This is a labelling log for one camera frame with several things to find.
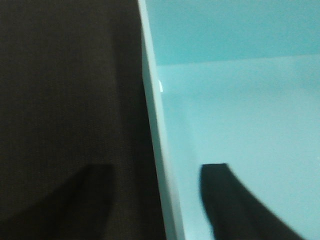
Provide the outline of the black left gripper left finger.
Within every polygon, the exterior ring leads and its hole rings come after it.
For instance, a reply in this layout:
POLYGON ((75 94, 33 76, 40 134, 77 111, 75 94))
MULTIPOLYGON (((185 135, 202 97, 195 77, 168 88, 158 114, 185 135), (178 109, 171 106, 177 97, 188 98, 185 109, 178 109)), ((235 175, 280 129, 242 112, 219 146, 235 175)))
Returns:
POLYGON ((114 193, 114 166, 88 164, 42 200, 1 221, 0 238, 101 240, 114 193))

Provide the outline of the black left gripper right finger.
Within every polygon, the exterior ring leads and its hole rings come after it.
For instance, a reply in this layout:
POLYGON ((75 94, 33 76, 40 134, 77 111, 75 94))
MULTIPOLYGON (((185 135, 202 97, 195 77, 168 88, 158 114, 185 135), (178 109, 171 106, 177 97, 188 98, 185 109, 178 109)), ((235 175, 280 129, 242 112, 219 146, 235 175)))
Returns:
POLYGON ((311 240, 312 203, 286 165, 203 164, 199 190, 216 240, 311 240))

